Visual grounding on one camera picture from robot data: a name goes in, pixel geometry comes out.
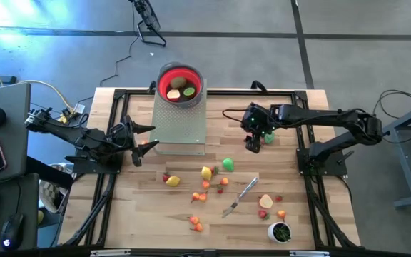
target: green plant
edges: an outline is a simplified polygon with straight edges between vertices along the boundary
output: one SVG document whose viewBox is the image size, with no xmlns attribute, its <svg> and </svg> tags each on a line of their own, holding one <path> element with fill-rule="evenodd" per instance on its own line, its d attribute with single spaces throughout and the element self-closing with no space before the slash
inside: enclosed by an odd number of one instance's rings
<svg viewBox="0 0 411 257">
<path fill-rule="evenodd" d="M 274 236 L 277 240 L 282 242 L 288 242 L 291 239 L 290 229 L 282 224 L 279 228 L 274 228 Z"/>
</svg>

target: black metal frame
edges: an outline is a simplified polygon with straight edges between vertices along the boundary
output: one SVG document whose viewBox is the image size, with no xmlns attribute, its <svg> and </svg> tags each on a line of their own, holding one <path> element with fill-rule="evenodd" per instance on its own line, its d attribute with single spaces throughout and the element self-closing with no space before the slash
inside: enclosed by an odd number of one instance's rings
<svg viewBox="0 0 411 257">
<path fill-rule="evenodd" d="M 128 106 L 130 97 L 132 95 L 154 95 L 154 83 L 150 85 L 148 89 L 116 89 L 113 95 L 113 103 L 111 107 L 111 113 L 108 122 L 108 128 L 112 127 L 115 117 L 116 117 L 116 110 L 118 102 L 123 99 L 123 109 L 121 112 L 121 119 L 127 114 Z M 304 109 L 308 109 L 308 99 L 306 91 L 268 91 L 264 88 L 262 84 L 253 83 L 251 86 L 252 89 L 259 88 L 260 90 L 207 90 L 207 94 L 209 96 L 288 96 L 291 98 L 293 104 L 298 105 L 298 102 L 301 102 L 301 106 Z M 299 149 L 305 149 L 305 142 L 304 142 L 304 135 L 303 130 L 301 127 L 296 128 L 297 132 L 297 139 L 299 144 Z M 315 142 L 315 136 L 313 133 L 313 128 L 310 125 L 307 125 L 307 134 L 308 140 L 310 143 Z M 110 175 L 108 194 L 106 197 L 102 196 L 102 186 L 104 180 L 104 174 L 98 175 L 98 180 L 96 182 L 95 192 L 93 196 L 93 204 L 92 204 L 92 213 L 93 218 L 91 219 L 90 216 L 87 218 L 91 224 L 88 227 L 85 245 L 86 246 L 96 246 L 100 249 L 104 249 L 105 241 L 106 241 L 106 234 L 108 228 L 108 220 L 110 216 L 111 210 L 111 203 L 112 203 L 112 195 L 114 190 L 114 185 L 116 182 L 116 175 Z M 304 181 L 305 181 L 305 188 L 306 194 L 308 198 L 308 207 L 309 207 L 309 214 L 310 214 L 310 222 L 312 224 L 312 234 L 313 240 L 315 244 L 315 250 L 308 250 L 308 251 L 327 251 L 330 253 L 334 253 L 334 256 L 411 256 L 410 254 L 403 254 L 403 253 L 389 253 L 383 251 L 371 251 L 366 250 L 364 248 L 356 246 L 354 243 L 349 241 L 345 234 L 338 228 L 337 224 L 334 222 L 333 218 L 329 214 L 328 210 L 328 203 L 325 194 L 325 186 L 323 183 L 323 178 L 321 175 L 307 175 L 304 174 Z M 312 185 L 312 177 L 316 177 L 317 187 L 318 187 L 318 194 L 314 192 L 313 185 Z M 97 213 L 101 210 L 103 205 L 104 213 L 103 213 L 103 221 L 101 224 L 101 230 L 99 233 L 99 238 L 96 244 L 92 244 L 93 240 L 93 232 L 94 232 L 94 225 Z M 326 231 L 326 238 L 327 244 L 322 242 L 320 237 L 320 229 L 318 226 L 318 218 L 316 215 L 316 209 L 323 216 L 323 220 L 325 222 L 325 231 Z M 335 246 L 335 237 L 338 239 L 342 248 Z M 274 250 L 194 250 L 194 249 L 143 249 L 143 248 L 135 248 L 131 249 L 131 255 L 145 255 L 149 256 L 159 255 L 159 254 L 176 254 L 182 255 L 185 253 L 195 253 L 203 256 L 217 256 L 219 254 L 224 255 L 239 255 L 239 256 L 249 256 L 249 255 L 265 255 L 265 256 L 280 256 L 284 254 L 290 254 L 293 251 L 274 251 Z"/>
</svg>

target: yellow fruit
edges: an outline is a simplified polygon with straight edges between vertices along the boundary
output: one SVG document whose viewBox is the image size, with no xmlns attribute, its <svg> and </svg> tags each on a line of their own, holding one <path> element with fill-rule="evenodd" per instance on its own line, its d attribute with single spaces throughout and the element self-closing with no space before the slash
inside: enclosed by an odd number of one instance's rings
<svg viewBox="0 0 411 257">
<path fill-rule="evenodd" d="M 261 196 L 261 199 L 260 199 L 260 206 L 262 207 L 262 208 L 270 208 L 270 207 L 272 207 L 272 204 L 273 204 L 274 202 L 272 201 L 272 199 L 270 198 L 270 196 L 268 196 L 268 195 L 263 195 L 263 196 Z"/>
<path fill-rule="evenodd" d="M 172 186 L 172 187 L 177 186 L 179 183 L 180 183 L 180 178 L 177 176 L 171 176 L 166 181 L 166 185 Z"/>
<path fill-rule="evenodd" d="M 203 170 L 201 171 L 201 176 L 203 177 L 204 180 L 211 180 L 212 179 L 212 170 L 210 170 L 208 167 L 203 167 Z"/>
</svg>

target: gray pot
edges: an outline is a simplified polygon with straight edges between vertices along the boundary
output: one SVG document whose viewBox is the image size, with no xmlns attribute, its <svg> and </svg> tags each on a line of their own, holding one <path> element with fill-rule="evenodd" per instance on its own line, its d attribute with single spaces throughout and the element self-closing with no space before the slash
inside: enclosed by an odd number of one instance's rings
<svg viewBox="0 0 411 257">
<path fill-rule="evenodd" d="M 196 73 L 199 75 L 199 79 L 201 80 L 201 89 L 200 89 L 200 91 L 198 91 L 198 92 L 196 93 L 196 95 L 195 95 L 192 99 L 190 99 L 190 100 L 188 100 L 188 101 L 184 101 L 184 102 L 171 102 L 171 101 L 168 101 L 167 99 L 165 99 L 165 98 L 163 97 L 163 93 L 160 92 L 159 85 L 160 85 L 161 77 L 162 77 L 166 72 L 170 71 L 171 69 L 177 69 L 177 68 L 187 68 L 187 69 L 190 69 L 190 70 L 196 72 Z M 204 80 L 203 80 L 203 76 L 201 75 L 201 73 L 200 73 L 197 69 L 195 69 L 194 67 L 189 66 L 188 64 L 182 64 L 182 63 L 179 63 L 179 62 L 176 62 L 176 61 L 173 61 L 173 62 L 170 62 L 170 63 L 168 63 L 168 64 L 163 65 L 163 66 L 161 67 L 161 69 L 160 69 L 160 73 L 159 73 L 159 75 L 158 75 L 158 79 L 156 80 L 156 93 L 161 97 L 161 99 L 163 99 L 164 101 L 166 101 L 166 102 L 168 102 L 168 103 L 170 103 L 170 104 L 173 104 L 173 105 L 175 105 L 175 106 L 178 106 L 178 107 L 184 108 L 184 109 L 191 108 L 191 107 L 195 106 L 196 104 L 199 104 L 199 102 L 201 101 L 201 98 L 202 98 L 203 89 L 204 89 Z"/>
</svg>

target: red bowl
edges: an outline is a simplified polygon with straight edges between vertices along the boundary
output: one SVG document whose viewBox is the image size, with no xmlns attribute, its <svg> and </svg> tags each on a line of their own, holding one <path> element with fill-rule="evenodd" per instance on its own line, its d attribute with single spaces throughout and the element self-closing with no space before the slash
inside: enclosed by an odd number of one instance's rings
<svg viewBox="0 0 411 257">
<path fill-rule="evenodd" d="M 174 68 L 164 73 L 161 76 L 160 82 L 158 84 L 159 92 L 166 101 L 172 102 L 167 97 L 168 87 L 171 83 L 171 80 L 176 77 L 183 77 L 187 80 L 187 83 L 192 83 L 196 88 L 196 94 L 198 92 L 201 92 L 201 88 L 203 86 L 201 85 L 201 78 L 194 70 L 188 68 Z"/>
</svg>

